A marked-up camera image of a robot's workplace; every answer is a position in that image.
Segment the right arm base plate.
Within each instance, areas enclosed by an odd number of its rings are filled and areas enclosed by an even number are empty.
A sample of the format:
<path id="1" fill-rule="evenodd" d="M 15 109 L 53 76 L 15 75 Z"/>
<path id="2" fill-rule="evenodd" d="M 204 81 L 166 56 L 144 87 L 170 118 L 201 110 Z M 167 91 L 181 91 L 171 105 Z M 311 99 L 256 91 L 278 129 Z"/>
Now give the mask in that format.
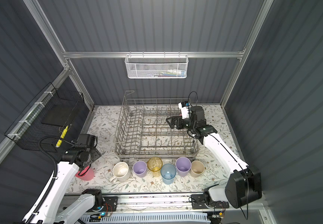
<path id="1" fill-rule="evenodd" d="M 228 209 L 229 203 L 225 201 L 212 201 L 210 198 L 205 197 L 203 194 L 193 194 L 189 197 L 189 202 L 192 205 L 192 209 L 200 210 L 200 209 Z"/>

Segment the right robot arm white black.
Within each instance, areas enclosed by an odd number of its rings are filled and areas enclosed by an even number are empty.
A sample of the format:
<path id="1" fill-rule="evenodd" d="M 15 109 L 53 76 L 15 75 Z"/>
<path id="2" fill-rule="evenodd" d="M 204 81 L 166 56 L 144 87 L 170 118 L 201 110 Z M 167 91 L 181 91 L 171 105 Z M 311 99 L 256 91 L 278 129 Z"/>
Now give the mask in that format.
<path id="1" fill-rule="evenodd" d="M 255 166 L 241 160 L 222 140 L 217 130 L 208 125 L 201 106 L 183 101 L 178 104 L 181 114 L 166 119 L 171 129 L 186 129 L 187 134 L 205 146 L 226 170 L 227 183 L 204 190 L 206 205 L 213 207 L 227 202 L 238 209 L 262 198 L 261 173 Z"/>

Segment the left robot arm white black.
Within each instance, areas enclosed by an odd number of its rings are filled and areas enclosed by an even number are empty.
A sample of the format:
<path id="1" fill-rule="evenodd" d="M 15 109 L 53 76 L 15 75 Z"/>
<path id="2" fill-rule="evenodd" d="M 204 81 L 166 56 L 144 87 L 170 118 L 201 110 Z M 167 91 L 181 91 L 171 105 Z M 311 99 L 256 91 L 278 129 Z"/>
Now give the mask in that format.
<path id="1" fill-rule="evenodd" d="M 98 138 L 90 134 L 80 134 L 77 143 L 71 143 L 70 148 L 57 161 L 42 145 L 49 139 L 43 137 L 38 141 L 39 150 L 52 161 L 54 170 L 40 196 L 22 219 L 23 224 L 74 224 L 86 212 L 102 211 L 105 201 L 101 190 L 87 189 L 79 198 L 58 213 L 59 206 L 70 182 L 77 173 L 89 169 L 90 165 L 101 157 L 98 151 Z"/>

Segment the pink plastic cup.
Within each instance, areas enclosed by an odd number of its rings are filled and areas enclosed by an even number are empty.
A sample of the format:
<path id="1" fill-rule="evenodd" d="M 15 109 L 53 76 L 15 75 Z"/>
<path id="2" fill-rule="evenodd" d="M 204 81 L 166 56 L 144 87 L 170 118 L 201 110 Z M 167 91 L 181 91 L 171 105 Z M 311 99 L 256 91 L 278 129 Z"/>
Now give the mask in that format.
<path id="1" fill-rule="evenodd" d="M 84 170 L 77 172 L 75 177 L 83 181 L 90 181 L 95 177 L 94 170 L 93 168 L 91 168 L 91 165 L 90 165 Z"/>

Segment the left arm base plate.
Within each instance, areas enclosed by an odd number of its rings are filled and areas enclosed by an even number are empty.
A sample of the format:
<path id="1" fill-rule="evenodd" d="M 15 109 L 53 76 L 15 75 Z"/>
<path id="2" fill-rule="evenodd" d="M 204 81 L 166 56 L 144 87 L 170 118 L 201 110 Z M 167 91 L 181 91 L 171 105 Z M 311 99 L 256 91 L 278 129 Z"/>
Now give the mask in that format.
<path id="1" fill-rule="evenodd" d="M 115 212 L 117 210 L 118 197 L 104 197 L 104 204 L 87 212 Z"/>

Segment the white ceramic mug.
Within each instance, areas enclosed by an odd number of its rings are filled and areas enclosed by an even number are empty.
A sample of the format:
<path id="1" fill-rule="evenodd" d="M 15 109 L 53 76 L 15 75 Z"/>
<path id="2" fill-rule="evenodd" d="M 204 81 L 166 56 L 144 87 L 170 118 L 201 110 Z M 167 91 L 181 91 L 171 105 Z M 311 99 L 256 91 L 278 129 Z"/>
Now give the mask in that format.
<path id="1" fill-rule="evenodd" d="M 111 183 L 127 181 L 131 176 L 129 165 L 125 162 L 117 163 L 113 168 L 113 176 L 110 179 Z"/>

